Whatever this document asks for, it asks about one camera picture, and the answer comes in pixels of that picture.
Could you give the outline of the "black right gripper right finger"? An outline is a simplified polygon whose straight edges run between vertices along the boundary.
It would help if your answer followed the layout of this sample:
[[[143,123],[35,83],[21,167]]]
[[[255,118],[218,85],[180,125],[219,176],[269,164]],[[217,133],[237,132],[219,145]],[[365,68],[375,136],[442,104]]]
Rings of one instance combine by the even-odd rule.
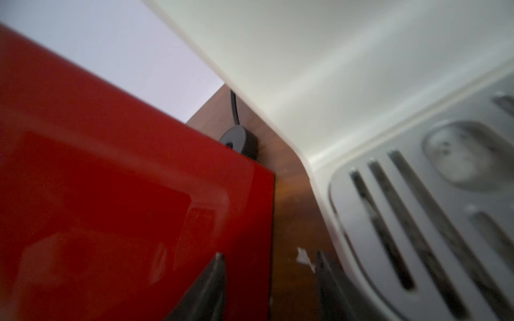
[[[385,320],[386,317],[347,277],[337,260],[316,253],[316,276],[321,320]]]

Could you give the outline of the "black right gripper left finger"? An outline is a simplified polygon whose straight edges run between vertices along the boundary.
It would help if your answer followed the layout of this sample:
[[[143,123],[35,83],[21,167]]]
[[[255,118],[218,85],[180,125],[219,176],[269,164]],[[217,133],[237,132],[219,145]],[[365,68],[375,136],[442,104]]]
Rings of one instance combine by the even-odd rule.
[[[226,284],[225,257],[217,253],[164,320],[222,320]]]

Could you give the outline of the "red coffee machine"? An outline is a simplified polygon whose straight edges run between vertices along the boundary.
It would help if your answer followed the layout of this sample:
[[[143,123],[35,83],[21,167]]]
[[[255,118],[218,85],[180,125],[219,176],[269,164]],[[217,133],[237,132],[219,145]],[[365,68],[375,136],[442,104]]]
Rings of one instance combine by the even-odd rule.
[[[267,320],[274,175],[1,27],[1,319]]]

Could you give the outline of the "white coffee machine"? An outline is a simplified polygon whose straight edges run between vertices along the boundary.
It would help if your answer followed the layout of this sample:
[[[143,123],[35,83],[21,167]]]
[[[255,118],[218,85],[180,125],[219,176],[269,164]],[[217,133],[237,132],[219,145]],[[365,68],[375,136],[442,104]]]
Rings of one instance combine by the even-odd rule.
[[[385,320],[513,319],[512,1],[149,1],[301,160]]]

